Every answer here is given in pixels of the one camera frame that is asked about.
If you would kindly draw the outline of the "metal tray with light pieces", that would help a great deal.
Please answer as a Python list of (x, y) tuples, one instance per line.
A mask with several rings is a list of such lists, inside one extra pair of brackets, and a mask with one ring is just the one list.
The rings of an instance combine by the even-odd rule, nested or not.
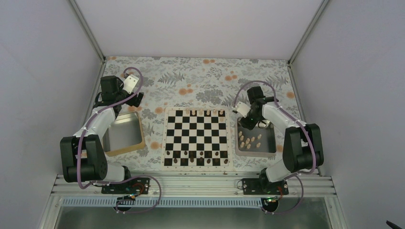
[(238, 156), (266, 157), (276, 155), (274, 126), (268, 120), (259, 122), (252, 130), (242, 127), (241, 119), (235, 124), (235, 152)]

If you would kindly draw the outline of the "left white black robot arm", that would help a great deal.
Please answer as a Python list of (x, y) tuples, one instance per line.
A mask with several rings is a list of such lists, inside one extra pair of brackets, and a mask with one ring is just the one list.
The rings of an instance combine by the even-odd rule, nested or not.
[(128, 168), (109, 164), (101, 141), (122, 105), (136, 106), (142, 100), (143, 76), (130, 74), (124, 80), (105, 76), (100, 83), (101, 91), (88, 120), (73, 136), (60, 141), (63, 177), (81, 188), (86, 188), (85, 181), (111, 182), (120, 193), (127, 193), (133, 187), (133, 180), (126, 176)]

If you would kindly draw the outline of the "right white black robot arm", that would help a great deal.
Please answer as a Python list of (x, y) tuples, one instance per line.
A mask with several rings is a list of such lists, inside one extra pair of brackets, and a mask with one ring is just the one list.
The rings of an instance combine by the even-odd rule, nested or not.
[(277, 182), (286, 180), (297, 173), (312, 173), (323, 164), (323, 148), (320, 127), (307, 124), (285, 111), (275, 96), (266, 97), (261, 87), (247, 90), (249, 105), (238, 103), (236, 112), (242, 114), (240, 125), (253, 130), (260, 122), (269, 121), (279, 131), (284, 131), (282, 159), (263, 169), (259, 175), (259, 189), (271, 194)]

